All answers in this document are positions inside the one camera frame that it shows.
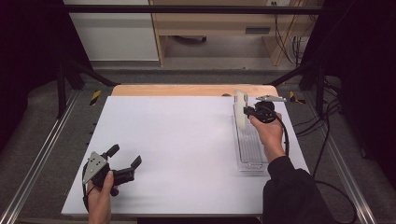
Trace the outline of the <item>aluminium frame rail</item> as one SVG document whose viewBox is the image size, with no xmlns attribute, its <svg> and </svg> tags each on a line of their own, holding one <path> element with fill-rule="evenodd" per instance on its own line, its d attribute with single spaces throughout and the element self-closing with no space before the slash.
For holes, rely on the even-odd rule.
<svg viewBox="0 0 396 224">
<path fill-rule="evenodd" d="M 76 104 L 80 91 L 71 91 L 71 94 L 66 102 L 66 108 L 64 113 L 59 119 L 56 119 L 53 124 L 44 144 L 40 148 L 33 164 L 27 172 L 25 178 L 21 182 L 17 192 L 8 204 L 4 213 L 0 216 L 0 224 L 14 224 L 17 220 L 21 209 L 23 208 L 27 198 L 29 197 L 35 182 L 37 181 L 51 151 L 58 141 L 60 134 L 64 128 L 64 125 L 68 121 L 68 118 Z"/>
<path fill-rule="evenodd" d="M 330 134 L 330 128 L 327 124 L 324 124 L 319 128 L 319 132 L 324 139 L 324 146 L 328 149 L 333 166 L 342 182 L 347 198 L 352 203 L 360 224 L 377 224 L 374 214 L 366 202 L 355 177 Z"/>
</svg>

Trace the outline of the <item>person's right hand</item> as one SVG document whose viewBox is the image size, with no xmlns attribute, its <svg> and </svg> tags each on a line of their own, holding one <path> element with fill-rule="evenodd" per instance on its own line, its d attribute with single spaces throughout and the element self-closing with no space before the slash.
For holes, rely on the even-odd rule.
<svg viewBox="0 0 396 224">
<path fill-rule="evenodd" d="M 258 132 L 264 155 L 269 162 L 286 155 L 282 147 L 283 127 L 278 120 L 262 123 L 254 116 L 249 116 L 248 119 Z"/>
</svg>

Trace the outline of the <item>black frame strut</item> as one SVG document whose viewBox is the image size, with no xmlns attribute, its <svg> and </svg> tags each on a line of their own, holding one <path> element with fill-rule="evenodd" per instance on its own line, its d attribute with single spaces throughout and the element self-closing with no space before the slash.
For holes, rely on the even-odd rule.
<svg viewBox="0 0 396 224">
<path fill-rule="evenodd" d="M 302 79 L 300 80 L 299 84 L 301 90 L 308 91 L 311 90 L 313 86 L 316 86 L 315 110 L 317 114 L 323 118 L 325 75 L 324 67 L 321 65 L 321 63 L 310 60 L 288 72 L 286 75 L 269 82 L 269 85 L 277 87 L 278 85 L 298 75 L 302 75 Z"/>
<path fill-rule="evenodd" d="M 58 119 L 60 119 L 66 111 L 65 81 L 68 80 L 73 90 L 81 90 L 85 85 L 85 82 L 80 77 L 81 74 L 88 75 L 108 87 L 117 86 L 116 82 L 97 74 L 88 66 L 74 60 L 63 60 L 59 64 L 56 75 L 58 90 Z"/>
</svg>

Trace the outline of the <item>person's left hand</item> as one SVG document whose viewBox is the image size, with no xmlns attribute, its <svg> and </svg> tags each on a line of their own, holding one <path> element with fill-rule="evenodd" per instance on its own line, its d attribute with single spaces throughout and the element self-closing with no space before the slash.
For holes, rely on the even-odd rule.
<svg viewBox="0 0 396 224">
<path fill-rule="evenodd" d="M 88 182 L 88 188 L 90 193 L 88 194 L 89 212 L 102 212 L 110 210 L 110 191 L 113 188 L 114 176 L 113 172 L 109 171 L 106 174 L 104 185 L 101 189 L 97 188 L 90 180 Z"/>
</svg>

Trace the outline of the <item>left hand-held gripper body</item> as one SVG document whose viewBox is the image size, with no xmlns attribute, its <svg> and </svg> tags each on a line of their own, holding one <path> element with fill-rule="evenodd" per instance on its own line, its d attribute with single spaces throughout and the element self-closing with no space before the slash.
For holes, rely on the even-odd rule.
<svg viewBox="0 0 396 224">
<path fill-rule="evenodd" d="M 101 189 L 104 185 L 106 174 L 110 171 L 108 159 L 109 157 L 106 153 L 98 154 L 93 151 L 87 163 L 83 166 L 82 184 L 85 185 L 91 180 L 97 188 Z M 115 197 L 119 194 L 119 191 L 114 188 L 115 186 L 134 181 L 135 170 L 131 165 L 125 169 L 113 170 L 114 183 L 110 191 L 111 196 Z"/>
</svg>

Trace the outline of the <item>black horizontal frame bar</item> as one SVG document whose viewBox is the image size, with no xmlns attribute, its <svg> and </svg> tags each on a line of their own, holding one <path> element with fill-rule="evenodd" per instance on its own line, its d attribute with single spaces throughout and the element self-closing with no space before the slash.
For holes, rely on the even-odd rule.
<svg viewBox="0 0 396 224">
<path fill-rule="evenodd" d="M 322 7 L 65 5 L 71 13 L 192 13 L 318 15 Z"/>
</svg>

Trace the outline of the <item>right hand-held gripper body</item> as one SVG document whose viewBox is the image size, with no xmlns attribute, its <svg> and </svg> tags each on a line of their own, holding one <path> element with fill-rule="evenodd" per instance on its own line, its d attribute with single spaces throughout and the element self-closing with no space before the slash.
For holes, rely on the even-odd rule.
<svg viewBox="0 0 396 224">
<path fill-rule="evenodd" d="M 278 119 L 275 112 L 275 102 L 286 102 L 284 97 L 273 95 L 259 96 L 256 100 L 257 103 L 248 109 L 248 113 L 262 123 L 271 123 Z"/>
</svg>

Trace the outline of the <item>grey desk label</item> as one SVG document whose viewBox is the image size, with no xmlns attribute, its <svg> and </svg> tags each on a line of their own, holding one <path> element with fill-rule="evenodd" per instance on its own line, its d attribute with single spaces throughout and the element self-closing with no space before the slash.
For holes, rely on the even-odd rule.
<svg viewBox="0 0 396 224">
<path fill-rule="evenodd" d="M 271 27 L 247 27 L 245 34 L 247 35 L 268 35 L 271 32 Z"/>
</svg>

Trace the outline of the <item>clear plastic tray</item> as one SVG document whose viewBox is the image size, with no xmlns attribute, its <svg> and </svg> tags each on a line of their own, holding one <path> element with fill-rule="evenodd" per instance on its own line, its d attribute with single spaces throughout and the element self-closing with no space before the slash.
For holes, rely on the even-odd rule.
<svg viewBox="0 0 396 224">
<path fill-rule="evenodd" d="M 263 146 L 255 127 L 246 119 L 246 127 L 236 125 L 233 111 L 233 132 L 237 167 L 240 172 L 262 173 L 268 166 Z"/>
</svg>

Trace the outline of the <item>light wooden desk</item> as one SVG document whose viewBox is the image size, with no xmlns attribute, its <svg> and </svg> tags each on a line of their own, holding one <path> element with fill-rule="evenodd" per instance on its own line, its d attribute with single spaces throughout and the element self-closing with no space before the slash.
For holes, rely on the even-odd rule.
<svg viewBox="0 0 396 224">
<path fill-rule="evenodd" d="M 152 6 L 237 6 L 268 7 L 267 0 L 148 0 Z M 288 7 L 321 7 L 324 0 L 290 0 Z M 271 14 L 186 14 L 154 13 L 152 15 L 160 56 L 164 56 L 168 36 L 247 35 L 247 27 L 271 27 L 262 39 L 274 66 L 287 55 L 289 42 L 295 37 L 309 37 L 315 26 L 315 15 Z"/>
</svg>

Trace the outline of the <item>black curtain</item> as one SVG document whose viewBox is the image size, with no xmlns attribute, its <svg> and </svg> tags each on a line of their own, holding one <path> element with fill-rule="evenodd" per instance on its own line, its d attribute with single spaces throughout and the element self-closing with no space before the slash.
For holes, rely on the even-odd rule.
<svg viewBox="0 0 396 224">
<path fill-rule="evenodd" d="M 341 81 L 340 100 L 362 147 L 396 187 L 396 0 L 324 0 L 350 6 L 318 17 L 304 60 Z"/>
<path fill-rule="evenodd" d="M 31 90 L 56 79 L 44 25 L 71 58 L 91 65 L 70 15 L 50 5 L 64 0 L 0 0 L 0 152 L 19 125 Z"/>
</svg>

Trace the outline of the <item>white table cover sheet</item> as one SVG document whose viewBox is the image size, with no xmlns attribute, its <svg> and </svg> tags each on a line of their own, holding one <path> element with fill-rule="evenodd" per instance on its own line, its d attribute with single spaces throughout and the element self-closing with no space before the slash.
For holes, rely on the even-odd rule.
<svg viewBox="0 0 396 224">
<path fill-rule="evenodd" d="M 113 169 L 142 159 L 112 200 L 116 215 L 257 216 L 269 175 L 239 169 L 236 132 L 231 97 L 110 96 L 88 150 L 118 145 Z"/>
</svg>

